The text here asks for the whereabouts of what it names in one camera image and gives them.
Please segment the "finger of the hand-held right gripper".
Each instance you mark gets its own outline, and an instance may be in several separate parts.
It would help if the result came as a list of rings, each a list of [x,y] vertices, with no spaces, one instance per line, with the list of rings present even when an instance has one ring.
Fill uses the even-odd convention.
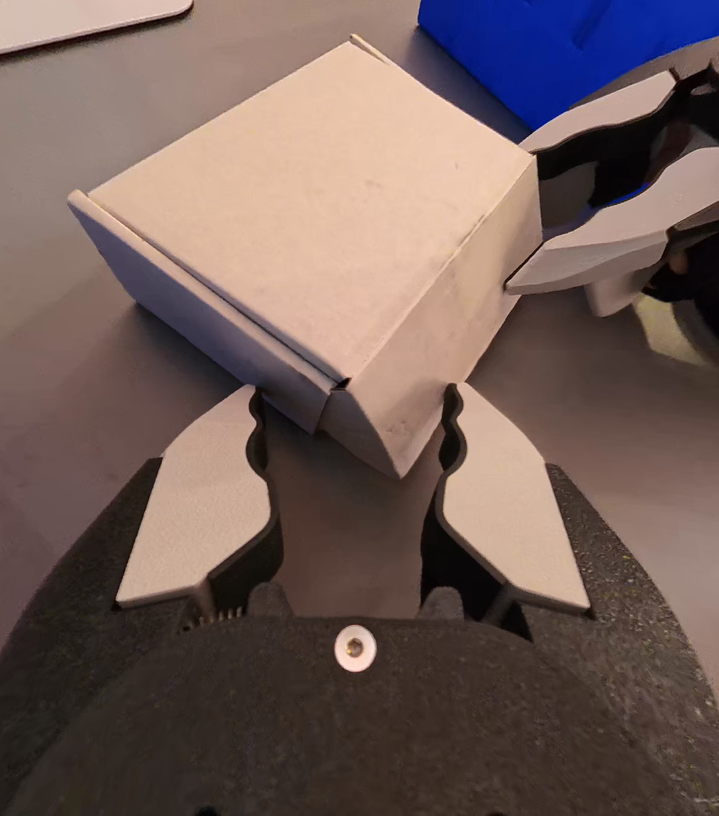
[[[592,313],[607,317],[635,300],[671,252],[718,232],[719,146],[698,148],[636,196],[545,241],[505,290],[530,295],[583,286]]]
[[[575,107],[519,147],[541,214],[715,214],[717,75],[666,70]]]

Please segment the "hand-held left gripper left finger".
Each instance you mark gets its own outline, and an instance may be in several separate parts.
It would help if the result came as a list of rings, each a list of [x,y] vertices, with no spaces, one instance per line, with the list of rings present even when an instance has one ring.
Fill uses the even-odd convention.
[[[244,385],[162,455],[116,604],[188,598],[207,620],[245,612],[283,564],[267,464],[263,394]]]

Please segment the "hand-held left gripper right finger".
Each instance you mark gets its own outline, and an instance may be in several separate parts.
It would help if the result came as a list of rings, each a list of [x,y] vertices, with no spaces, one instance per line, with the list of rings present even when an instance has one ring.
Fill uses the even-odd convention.
[[[422,604],[440,587],[464,615],[524,605],[583,615],[591,603],[546,461],[468,383],[449,384],[442,468],[422,529]]]

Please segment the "white cardboard box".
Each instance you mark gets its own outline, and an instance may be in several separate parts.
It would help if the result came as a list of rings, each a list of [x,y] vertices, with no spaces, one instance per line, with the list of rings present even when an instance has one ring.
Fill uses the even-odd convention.
[[[137,303],[391,478],[541,243],[535,156],[355,35],[68,205]]]

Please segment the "blue plastic bin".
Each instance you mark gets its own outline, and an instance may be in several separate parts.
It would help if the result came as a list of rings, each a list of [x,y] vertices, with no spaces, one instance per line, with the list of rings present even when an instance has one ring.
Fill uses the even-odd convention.
[[[422,1],[417,21],[535,130],[632,69],[719,36],[719,1]]]

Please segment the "white tablet stand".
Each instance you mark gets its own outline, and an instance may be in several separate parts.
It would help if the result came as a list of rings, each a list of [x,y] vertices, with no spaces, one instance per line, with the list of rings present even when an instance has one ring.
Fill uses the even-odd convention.
[[[192,1],[0,1],[0,56],[178,17]]]

